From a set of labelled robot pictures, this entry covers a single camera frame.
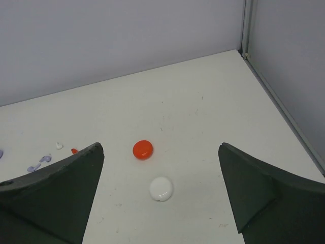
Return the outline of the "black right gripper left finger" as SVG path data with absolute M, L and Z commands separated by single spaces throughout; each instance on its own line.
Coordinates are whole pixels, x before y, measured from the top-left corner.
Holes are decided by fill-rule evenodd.
M 104 158 L 96 142 L 1 182 L 1 243 L 82 243 Z

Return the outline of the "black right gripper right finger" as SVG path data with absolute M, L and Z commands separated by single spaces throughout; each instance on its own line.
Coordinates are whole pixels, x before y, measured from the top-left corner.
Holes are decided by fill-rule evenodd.
M 223 143 L 221 172 L 245 243 L 324 243 L 324 184 Z

